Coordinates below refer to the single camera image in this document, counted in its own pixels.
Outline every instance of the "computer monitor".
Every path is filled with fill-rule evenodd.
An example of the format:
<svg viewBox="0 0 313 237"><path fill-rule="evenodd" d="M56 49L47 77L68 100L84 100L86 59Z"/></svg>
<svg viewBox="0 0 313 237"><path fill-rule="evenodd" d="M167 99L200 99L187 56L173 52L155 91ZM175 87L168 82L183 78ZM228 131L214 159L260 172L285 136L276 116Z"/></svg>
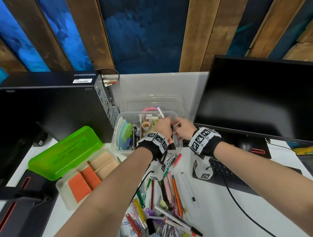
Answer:
<svg viewBox="0 0 313 237"><path fill-rule="evenodd" d="M312 62L216 55L196 126L313 143Z"/></svg>

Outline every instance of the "label sticker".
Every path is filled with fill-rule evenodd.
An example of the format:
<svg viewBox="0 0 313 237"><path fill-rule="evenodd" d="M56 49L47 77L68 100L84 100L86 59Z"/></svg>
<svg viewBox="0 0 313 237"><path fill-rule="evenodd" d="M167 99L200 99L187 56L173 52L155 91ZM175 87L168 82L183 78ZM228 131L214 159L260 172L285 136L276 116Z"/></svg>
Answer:
<svg viewBox="0 0 313 237"><path fill-rule="evenodd" d="M87 79L75 79L73 83L90 83L92 82L92 78L87 78Z"/></svg>

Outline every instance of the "yellow pen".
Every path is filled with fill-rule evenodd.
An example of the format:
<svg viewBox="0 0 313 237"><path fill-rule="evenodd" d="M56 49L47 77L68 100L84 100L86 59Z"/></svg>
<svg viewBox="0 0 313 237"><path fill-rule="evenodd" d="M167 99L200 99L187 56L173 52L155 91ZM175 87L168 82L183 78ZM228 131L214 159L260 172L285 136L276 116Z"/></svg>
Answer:
<svg viewBox="0 0 313 237"><path fill-rule="evenodd" d="M135 204L135 207L137 208L137 211L138 211L138 214L139 214L139 217L142 219L143 222L145 222L145 224L147 225L147 222L146 222L146 218L145 218L145 214L143 213L143 210L140 206L140 203L138 201L138 198L135 198L134 199L134 204Z"/></svg>

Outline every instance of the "plastic box lid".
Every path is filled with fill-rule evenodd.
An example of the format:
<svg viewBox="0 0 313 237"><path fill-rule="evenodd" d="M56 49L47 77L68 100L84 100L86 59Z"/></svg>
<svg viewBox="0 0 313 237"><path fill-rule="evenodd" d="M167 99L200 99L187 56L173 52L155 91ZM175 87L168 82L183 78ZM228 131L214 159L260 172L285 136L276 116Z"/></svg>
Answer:
<svg viewBox="0 0 313 237"><path fill-rule="evenodd" d="M46 149L28 162L28 169L53 181L79 166L103 143L89 126Z"/></svg>
<svg viewBox="0 0 313 237"><path fill-rule="evenodd" d="M182 97L164 96L160 94L142 95L121 99L121 112L143 111L144 109L160 107L162 111L174 111L179 117L183 115Z"/></svg>

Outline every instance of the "green pencil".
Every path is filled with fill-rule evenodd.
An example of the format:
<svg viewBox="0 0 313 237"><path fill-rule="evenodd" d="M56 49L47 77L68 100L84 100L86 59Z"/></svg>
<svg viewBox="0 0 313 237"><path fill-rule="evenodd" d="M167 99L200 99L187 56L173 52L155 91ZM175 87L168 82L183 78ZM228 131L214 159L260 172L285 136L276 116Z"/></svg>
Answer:
<svg viewBox="0 0 313 237"><path fill-rule="evenodd" d="M151 180L152 180L152 179L149 179L149 181L148 181L146 191L148 190L148 188L149 188L149 186L150 186Z"/></svg>

